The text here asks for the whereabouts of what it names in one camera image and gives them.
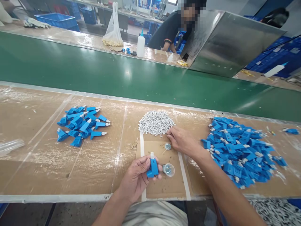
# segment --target tape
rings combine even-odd
[[[186,192],[186,200],[190,201],[191,196],[190,196],[190,191],[189,191],[189,186],[188,186],[188,180],[185,172],[185,167],[184,167],[184,162],[182,158],[182,154],[178,152],[179,155],[179,160],[180,160],[180,166],[181,166],[181,171],[182,171],[182,177],[183,177],[183,182],[184,182],[184,187],[185,187],[185,192]]]
[[[143,133],[140,133],[140,157],[144,156],[144,139],[143,139]],[[146,201],[146,189],[141,194],[141,201]]]

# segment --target factory floor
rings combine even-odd
[[[1,226],[92,225],[105,203],[12,203],[0,218]],[[187,202],[189,225],[203,226],[212,200]]]

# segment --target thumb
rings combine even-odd
[[[150,164],[151,164],[150,159],[147,159],[145,161],[145,163],[143,163],[142,165],[136,166],[135,167],[135,175],[138,176],[142,173],[145,173],[150,168],[150,166],[151,166]]]
[[[175,144],[177,143],[176,139],[174,138],[173,135],[167,135],[167,137],[170,139],[172,146],[175,146]]]

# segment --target stainless steel machine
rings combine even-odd
[[[206,10],[180,56],[189,69],[233,77],[284,33],[230,12]]]

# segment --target window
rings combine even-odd
[[[178,0],[168,0],[168,3],[171,4],[171,5],[177,5]]]

